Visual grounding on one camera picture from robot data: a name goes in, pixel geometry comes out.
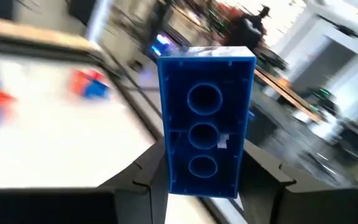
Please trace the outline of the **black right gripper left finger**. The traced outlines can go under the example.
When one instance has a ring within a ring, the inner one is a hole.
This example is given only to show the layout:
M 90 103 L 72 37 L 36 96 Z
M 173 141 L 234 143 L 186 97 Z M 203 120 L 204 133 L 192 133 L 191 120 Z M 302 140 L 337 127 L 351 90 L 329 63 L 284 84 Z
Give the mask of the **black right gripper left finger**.
M 167 199 L 161 139 L 98 187 L 0 189 L 0 224 L 164 224 Z

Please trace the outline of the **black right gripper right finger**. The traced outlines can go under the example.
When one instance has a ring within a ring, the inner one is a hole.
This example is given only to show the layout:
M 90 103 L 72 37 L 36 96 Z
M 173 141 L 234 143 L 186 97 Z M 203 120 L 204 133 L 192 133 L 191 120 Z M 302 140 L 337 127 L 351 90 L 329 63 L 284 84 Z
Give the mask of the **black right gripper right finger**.
M 358 224 L 358 188 L 335 188 L 247 141 L 239 198 L 248 224 Z

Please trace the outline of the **large blue block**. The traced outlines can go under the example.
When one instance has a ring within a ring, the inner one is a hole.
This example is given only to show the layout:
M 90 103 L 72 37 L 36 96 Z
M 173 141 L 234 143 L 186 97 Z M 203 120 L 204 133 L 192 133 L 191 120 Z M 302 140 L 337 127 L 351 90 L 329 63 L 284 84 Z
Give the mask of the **large blue block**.
M 247 47 L 191 47 L 159 56 L 170 193 L 237 196 L 256 61 Z

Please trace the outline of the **computer tower with lights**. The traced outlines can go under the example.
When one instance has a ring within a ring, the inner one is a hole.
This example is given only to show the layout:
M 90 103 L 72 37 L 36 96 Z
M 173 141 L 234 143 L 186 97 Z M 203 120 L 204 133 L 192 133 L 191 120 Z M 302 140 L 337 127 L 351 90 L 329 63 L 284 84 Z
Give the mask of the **computer tower with lights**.
M 150 47 L 150 54 L 155 58 L 168 55 L 178 49 L 177 43 L 166 34 L 157 34 Z

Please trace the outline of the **black aluminium table frame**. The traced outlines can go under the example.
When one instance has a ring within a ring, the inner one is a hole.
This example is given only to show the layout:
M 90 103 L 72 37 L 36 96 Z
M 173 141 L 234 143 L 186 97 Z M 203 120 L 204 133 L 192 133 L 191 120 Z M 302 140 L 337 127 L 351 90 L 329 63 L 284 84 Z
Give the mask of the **black aluminium table frame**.
M 92 43 L 79 35 L 44 29 L 0 19 L 0 52 L 35 58 L 68 62 L 90 63 L 100 67 L 117 86 L 125 100 L 155 140 L 162 138 L 162 129 L 146 113 L 131 91 L 138 92 L 151 110 L 162 119 L 162 114 L 137 85 L 126 68 L 103 45 Z

